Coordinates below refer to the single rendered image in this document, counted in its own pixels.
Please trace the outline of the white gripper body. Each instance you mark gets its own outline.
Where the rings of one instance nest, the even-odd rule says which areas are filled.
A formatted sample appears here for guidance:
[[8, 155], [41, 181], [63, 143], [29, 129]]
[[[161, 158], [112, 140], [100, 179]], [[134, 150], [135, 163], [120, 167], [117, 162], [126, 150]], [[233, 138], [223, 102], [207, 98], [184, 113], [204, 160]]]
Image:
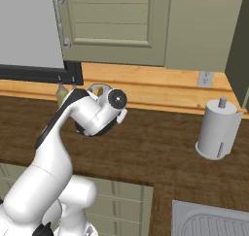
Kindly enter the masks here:
[[126, 114], [127, 114], [127, 109], [123, 109], [121, 113], [117, 116], [117, 124], [121, 124], [123, 122]]

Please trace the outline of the green panelled cupboard door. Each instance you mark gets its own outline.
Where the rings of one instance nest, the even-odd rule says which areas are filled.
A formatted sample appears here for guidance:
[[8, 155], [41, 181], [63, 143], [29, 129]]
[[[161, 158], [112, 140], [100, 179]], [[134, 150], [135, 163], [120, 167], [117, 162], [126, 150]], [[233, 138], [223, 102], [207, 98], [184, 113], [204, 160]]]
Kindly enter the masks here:
[[170, 0], [64, 0], [59, 5], [66, 60], [162, 66]]

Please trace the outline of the green base cupboard door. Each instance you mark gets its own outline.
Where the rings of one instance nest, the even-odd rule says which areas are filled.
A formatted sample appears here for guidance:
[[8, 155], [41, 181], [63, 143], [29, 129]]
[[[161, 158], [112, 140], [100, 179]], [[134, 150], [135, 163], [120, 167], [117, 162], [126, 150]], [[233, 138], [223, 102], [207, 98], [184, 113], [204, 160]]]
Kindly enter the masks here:
[[152, 186], [90, 178], [97, 198], [86, 209], [99, 236], [149, 236]]

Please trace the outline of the white paper towel holder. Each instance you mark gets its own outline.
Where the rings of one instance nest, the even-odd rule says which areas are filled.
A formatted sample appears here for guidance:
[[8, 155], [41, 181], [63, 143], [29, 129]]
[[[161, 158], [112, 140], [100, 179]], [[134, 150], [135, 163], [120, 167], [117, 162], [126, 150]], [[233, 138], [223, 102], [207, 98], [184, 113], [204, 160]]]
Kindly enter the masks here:
[[222, 96], [207, 102], [196, 151], [209, 160], [221, 160], [231, 152], [243, 113]]

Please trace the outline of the plain green cupboard door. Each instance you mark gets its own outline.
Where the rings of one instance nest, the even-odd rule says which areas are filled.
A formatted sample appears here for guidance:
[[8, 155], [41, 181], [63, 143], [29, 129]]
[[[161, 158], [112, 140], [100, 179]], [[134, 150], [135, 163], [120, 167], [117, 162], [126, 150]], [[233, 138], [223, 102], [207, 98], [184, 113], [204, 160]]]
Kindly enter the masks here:
[[242, 0], [171, 0], [165, 67], [223, 72]]

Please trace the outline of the green base drawer front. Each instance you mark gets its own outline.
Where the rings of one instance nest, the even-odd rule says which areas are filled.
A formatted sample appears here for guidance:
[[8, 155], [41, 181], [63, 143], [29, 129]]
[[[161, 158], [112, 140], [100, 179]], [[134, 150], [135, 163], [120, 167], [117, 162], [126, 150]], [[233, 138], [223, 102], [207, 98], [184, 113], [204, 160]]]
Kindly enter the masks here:
[[0, 163], [0, 189], [8, 189], [25, 170], [24, 166]]

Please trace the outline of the dark green tall cupboard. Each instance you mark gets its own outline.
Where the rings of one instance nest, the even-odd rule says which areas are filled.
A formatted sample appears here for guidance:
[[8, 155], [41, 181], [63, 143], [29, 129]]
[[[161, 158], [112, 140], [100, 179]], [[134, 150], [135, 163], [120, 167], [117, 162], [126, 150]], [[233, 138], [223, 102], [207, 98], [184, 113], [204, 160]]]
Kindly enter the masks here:
[[249, 113], [249, 0], [242, 0], [225, 74], [242, 109]]

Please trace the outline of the grey steel sink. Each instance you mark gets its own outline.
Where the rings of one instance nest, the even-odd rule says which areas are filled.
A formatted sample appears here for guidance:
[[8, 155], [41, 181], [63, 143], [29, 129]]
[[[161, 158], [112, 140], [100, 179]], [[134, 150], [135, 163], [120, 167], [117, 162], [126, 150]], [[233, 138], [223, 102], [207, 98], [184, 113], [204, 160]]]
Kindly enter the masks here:
[[249, 212], [173, 200], [171, 236], [249, 236]]

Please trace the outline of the grey wall socket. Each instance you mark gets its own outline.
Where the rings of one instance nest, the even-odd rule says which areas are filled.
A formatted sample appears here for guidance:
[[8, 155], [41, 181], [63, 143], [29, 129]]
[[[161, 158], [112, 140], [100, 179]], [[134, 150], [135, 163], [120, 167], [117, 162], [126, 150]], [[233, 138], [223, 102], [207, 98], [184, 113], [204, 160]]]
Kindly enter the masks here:
[[200, 71], [197, 80], [198, 87], [207, 87], [212, 86], [214, 73], [209, 71]]

